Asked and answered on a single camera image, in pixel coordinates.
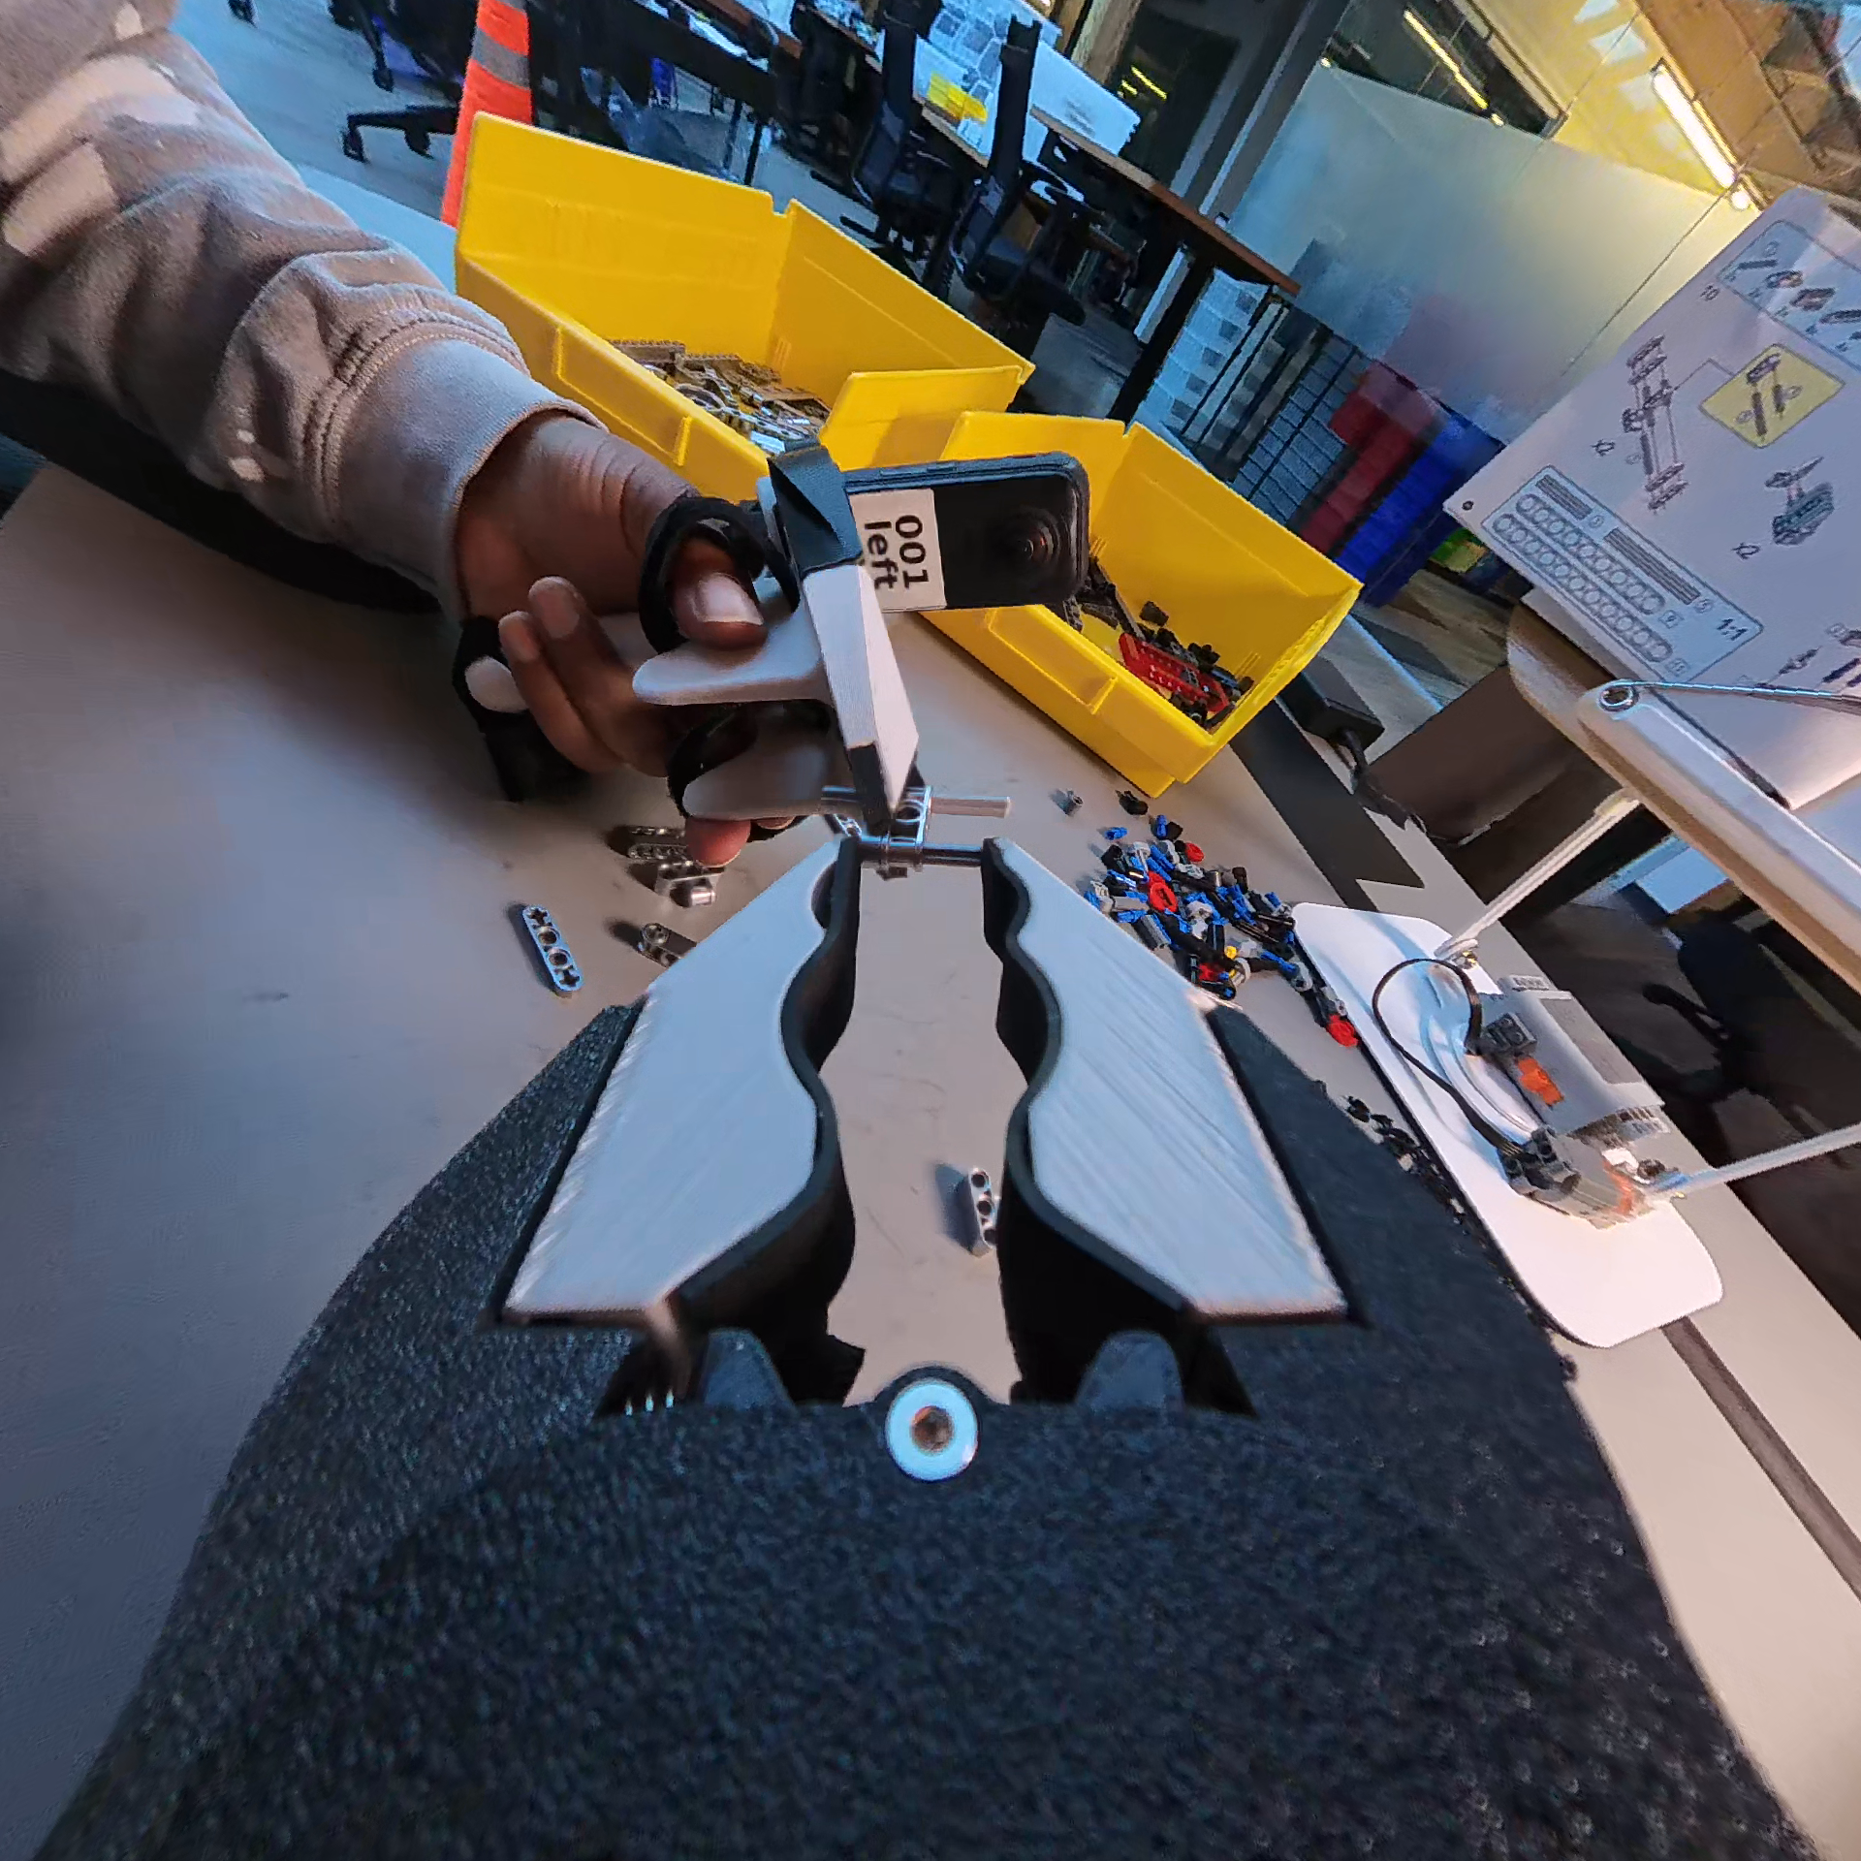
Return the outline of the grey desk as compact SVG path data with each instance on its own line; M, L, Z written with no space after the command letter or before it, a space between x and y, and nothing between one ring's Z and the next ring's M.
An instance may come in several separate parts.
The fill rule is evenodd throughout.
M925 766L1013 798L1074 879L1110 780L918 621ZM276 584L67 472L4 518L4 1857L33 1857L136 1688L228 1463L380 1231L654 965L606 832L654 785L507 807L449 629ZM1054 788L1076 788L1066 818ZM512 920L554 913L554 995ZM1006 1397L993 1260L1019 1073L973 876L866 892L829 1059L858 1220L853 1401L951 1364ZM1857 1857L1857 1335L1731 1192L1679 1202L1722 1300L1561 1343L1677 1624L1823 1857Z

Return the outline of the grey twin axle assembly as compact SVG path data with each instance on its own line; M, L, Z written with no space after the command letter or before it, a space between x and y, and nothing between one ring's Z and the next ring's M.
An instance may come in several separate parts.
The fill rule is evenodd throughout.
M935 842L931 828L940 819L1002 821L1010 798L951 794L926 782L909 785L886 828L866 827L856 811L858 796L847 785L823 791L824 819L853 840L860 858L880 878L909 878L926 869L978 869L985 864L979 843Z

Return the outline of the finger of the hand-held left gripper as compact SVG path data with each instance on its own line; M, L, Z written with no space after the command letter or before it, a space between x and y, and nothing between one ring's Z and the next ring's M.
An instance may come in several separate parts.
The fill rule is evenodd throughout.
M919 729L875 584L863 564L833 564L802 578L802 597L863 821L891 831L913 780Z

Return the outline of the person's left forearm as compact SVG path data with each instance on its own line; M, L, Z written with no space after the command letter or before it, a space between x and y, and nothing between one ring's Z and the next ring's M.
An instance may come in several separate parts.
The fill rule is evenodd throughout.
M270 151L171 4L4 4L4 374L299 540L459 591L459 504L539 413L507 329Z

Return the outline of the grey toy motor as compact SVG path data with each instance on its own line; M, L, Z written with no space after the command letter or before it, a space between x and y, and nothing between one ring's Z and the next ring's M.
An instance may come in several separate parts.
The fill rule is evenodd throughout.
M1660 1108L1629 1108L1574 1133L1541 1125L1525 1140L1496 1143L1507 1182L1552 1209L1597 1228L1654 1213L1665 1198L1654 1182L1665 1174L1657 1161L1641 1164L1636 1140L1671 1133Z

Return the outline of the open instruction booklet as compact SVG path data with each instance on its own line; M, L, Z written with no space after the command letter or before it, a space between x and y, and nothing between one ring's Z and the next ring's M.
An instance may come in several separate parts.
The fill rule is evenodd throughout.
M1857 202L1781 194L1450 511L1785 807L1857 778Z

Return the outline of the wooden top standing table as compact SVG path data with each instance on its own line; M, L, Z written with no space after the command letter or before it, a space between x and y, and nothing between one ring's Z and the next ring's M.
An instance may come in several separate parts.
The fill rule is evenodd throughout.
M1081 130L1064 126L1043 108L1028 107L1022 116L1027 121L1034 121L1049 130L1057 144L1079 156L1096 179L1113 182L1126 194L1147 206L1158 220L1163 251L1170 260L1184 260L1184 275L1176 286L1163 292L1152 335L1140 348L1132 369L1110 405L1109 418L1124 426L1134 422L1191 315L1216 275L1279 292L1282 298L1298 295L1298 281L1291 275L1268 264L1268 260L1244 245L1216 220L1174 194L1163 182L1095 144ZM944 287L955 270L969 270L976 264L988 265L991 245L1002 239L1024 199L1042 184L1052 188L1064 182L1064 175L1052 175L1043 165L1027 162L1018 148L1013 148L1013 157L1013 173L1009 178L998 178L993 170L979 178L938 252L938 265L926 273L929 281L938 278L938 286Z

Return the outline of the black office chair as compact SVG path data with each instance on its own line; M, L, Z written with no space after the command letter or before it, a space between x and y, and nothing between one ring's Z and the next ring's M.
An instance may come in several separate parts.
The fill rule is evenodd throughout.
M365 162L365 132L399 132L407 151L431 157L435 140L452 138L475 39L475 6L468 2L331 2L335 26L361 38L370 78L393 108L365 108L345 117L341 153Z
M872 210L866 239L903 267L929 257L960 209L960 175L925 132L915 93L918 43L941 2L897 2L881 14L877 102L853 160L853 192Z
M1088 204L1064 179L1027 157L1039 25L1009 26L1000 56L993 138L985 178L951 235L948 257L969 301L991 332L1033 358L1049 322L1083 323L1059 260L1066 237L1088 220Z

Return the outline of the stack of red blue crates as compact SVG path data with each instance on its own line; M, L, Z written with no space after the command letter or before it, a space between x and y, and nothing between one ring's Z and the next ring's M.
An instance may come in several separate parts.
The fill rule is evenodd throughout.
M1388 605L1459 530L1450 503L1505 448L1382 360L1325 426L1340 455L1294 511L1294 534Z

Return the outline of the long ceiling light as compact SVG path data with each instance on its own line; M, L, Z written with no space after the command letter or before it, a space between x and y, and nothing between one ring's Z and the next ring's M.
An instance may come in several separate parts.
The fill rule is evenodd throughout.
M1691 156L1709 173L1713 185L1732 204L1734 210L1753 212L1760 202L1749 182L1742 178L1742 168L1732 157L1729 141L1709 119L1677 70L1667 59L1657 59L1648 70L1648 84L1655 99L1687 141Z

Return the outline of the black power adapter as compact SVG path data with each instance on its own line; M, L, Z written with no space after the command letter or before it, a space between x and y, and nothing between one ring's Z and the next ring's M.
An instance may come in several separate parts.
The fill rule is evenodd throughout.
M1386 736L1382 719L1357 687L1320 660L1294 673L1281 689L1279 703L1304 732L1332 745L1353 743L1367 750Z

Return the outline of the white stand rod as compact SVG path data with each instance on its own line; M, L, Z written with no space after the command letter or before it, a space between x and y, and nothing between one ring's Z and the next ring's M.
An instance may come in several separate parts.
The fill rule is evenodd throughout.
M1796 1143L1771 1148L1750 1157L1742 1157L1731 1161L1722 1167L1709 1169L1661 1169L1655 1174L1645 1174L1641 1195L1646 1198L1657 1200L1677 1200L1689 1195L1731 1186L1743 1178L1755 1178L1768 1171L1779 1171L1795 1167L1802 1161L1814 1161L1822 1157L1830 1157L1851 1148L1857 1148L1861 1138L1860 1123L1853 1123L1841 1130L1816 1133L1813 1137L1799 1138Z
M1434 959L1464 971L1479 959L1481 936L1491 926L1525 908L1530 899L1542 892L1555 892L1567 878L1583 892L1599 878L1616 872L1617 867L1633 858L1623 848L1629 840L1637 837L1637 818L1641 812L1641 800L1625 788L1602 800L1579 827L1555 842L1520 876L1503 884L1469 921L1444 934L1434 949Z

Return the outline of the heap of tan toy beams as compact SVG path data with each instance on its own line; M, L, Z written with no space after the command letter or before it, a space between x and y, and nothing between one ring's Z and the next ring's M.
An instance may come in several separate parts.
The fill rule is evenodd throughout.
M616 342L611 348L762 452L816 446L832 418L824 400L790 385L766 363L698 353L683 342Z

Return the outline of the orange traffic cone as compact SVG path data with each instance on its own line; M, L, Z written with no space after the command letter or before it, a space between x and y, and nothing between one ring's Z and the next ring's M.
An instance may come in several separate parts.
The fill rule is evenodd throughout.
M471 148L479 117L535 123L530 23L523 2L476 2L463 88L452 132L442 221L459 224Z

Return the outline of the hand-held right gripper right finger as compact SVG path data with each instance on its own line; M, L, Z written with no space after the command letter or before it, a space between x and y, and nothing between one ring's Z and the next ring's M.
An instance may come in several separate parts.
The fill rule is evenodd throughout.
M1223 1334L1348 1318L1239 1071L1247 1024L1006 837L985 842L981 892L996 1033L1022 1075L998 1237L1016 1395L1068 1404L1142 1334L1185 1392L1239 1404Z

